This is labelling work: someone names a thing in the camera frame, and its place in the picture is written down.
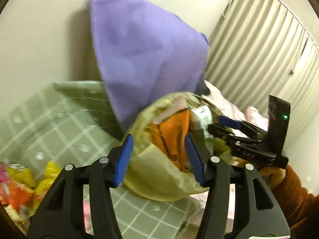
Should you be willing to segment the right hand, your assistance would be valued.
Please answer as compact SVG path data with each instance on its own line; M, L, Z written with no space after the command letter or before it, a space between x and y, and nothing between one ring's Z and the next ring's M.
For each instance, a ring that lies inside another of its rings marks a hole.
M267 166L259 171L259 174L266 179L270 190L278 187L286 177L286 170L274 166Z

